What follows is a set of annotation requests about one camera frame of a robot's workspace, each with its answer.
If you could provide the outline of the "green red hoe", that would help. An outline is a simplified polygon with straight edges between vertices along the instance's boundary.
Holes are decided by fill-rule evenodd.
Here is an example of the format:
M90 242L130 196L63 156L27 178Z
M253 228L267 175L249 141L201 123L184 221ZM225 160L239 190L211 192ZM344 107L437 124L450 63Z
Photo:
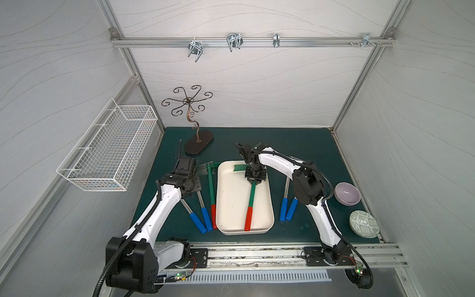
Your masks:
M249 195L249 203L247 207L247 212L246 212L246 220L245 220L245 225L244 225L244 231L250 231L251 230L251 225L252 225L252 215L253 215L253 206L254 206L254 199L256 195L256 186L257 186L257 180L253 177L251 173L251 168L247 165L235 165L234 166L234 172L245 172L245 178L248 180L248 182L251 183L251 190L250 190L250 195Z
M206 166L207 170L207 178L209 184L209 194L210 194L210 206L211 206L211 219L212 219L212 227L214 230L217 229L216 226L216 194L215 194L215 186L214 186L214 170L219 167L219 163L212 162Z

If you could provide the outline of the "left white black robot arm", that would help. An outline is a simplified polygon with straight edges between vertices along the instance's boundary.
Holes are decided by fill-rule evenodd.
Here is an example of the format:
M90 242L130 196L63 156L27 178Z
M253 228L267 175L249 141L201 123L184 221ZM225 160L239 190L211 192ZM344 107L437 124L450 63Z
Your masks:
M159 247L157 237L175 205L201 189L196 160L178 157L174 169L156 182L157 192L136 223L121 237L106 245L105 267L96 283L97 297L103 285L133 293L152 294L166 283L187 279L190 275L171 276L162 270L178 265L197 267L188 240L170 238Z

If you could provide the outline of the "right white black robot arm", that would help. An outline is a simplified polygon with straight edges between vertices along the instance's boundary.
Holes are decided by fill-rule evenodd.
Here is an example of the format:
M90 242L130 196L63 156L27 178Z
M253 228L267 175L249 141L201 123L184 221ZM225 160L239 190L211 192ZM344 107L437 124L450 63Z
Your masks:
M237 143L236 147L246 163L244 176L252 185L266 179L268 167L292 181L294 197L308 208L319 231L323 261L329 266L336 266L350 251L350 245L336 227L327 205L334 195L329 179L314 162L284 155L263 143L256 146Z

